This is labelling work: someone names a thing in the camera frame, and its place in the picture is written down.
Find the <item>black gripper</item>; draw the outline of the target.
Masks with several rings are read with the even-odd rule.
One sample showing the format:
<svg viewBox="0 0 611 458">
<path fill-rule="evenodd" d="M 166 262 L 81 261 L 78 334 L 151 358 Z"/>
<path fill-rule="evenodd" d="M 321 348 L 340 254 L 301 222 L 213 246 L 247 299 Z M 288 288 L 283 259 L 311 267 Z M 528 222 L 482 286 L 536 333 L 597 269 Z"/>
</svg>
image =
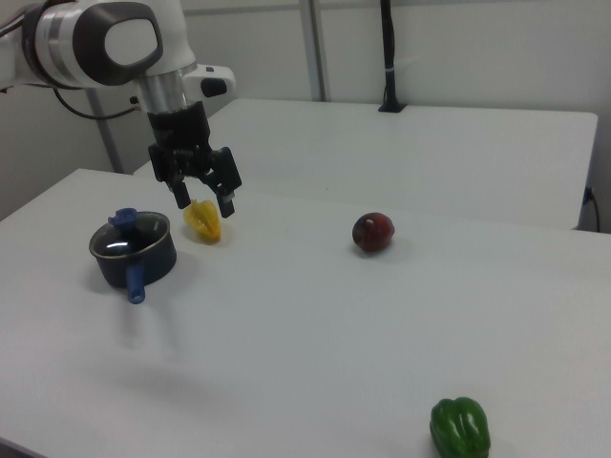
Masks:
<svg viewBox="0 0 611 458">
<path fill-rule="evenodd" d="M 211 148 L 203 103 L 171 113 L 148 114 L 148 118 L 155 137 L 148 148 L 154 175 L 172 192 L 178 208 L 190 205 L 184 177 L 196 177 L 214 192 L 221 216 L 232 216 L 233 198 L 242 178 L 229 148 Z"/>
</svg>

